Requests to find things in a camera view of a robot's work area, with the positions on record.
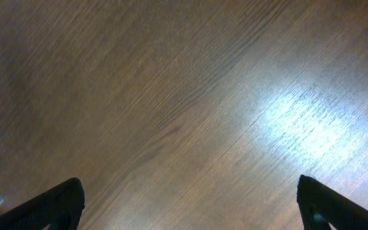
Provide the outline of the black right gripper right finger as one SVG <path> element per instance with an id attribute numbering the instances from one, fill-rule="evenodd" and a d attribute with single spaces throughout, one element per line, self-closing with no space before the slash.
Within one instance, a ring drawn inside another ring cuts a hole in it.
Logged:
<path id="1" fill-rule="evenodd" d="M 368 210 L 314 178 L 300 176 L 296 200 L 305 230 L 368 229 Z"/>

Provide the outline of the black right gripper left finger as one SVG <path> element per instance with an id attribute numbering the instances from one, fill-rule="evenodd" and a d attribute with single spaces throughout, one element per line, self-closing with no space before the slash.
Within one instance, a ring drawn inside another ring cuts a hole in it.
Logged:
<path id="1" fill-rule="evenodd" d="M 84 207 L 81 181 L 70 178 L 0 215 L 0 230 L 76 230 Z"/>

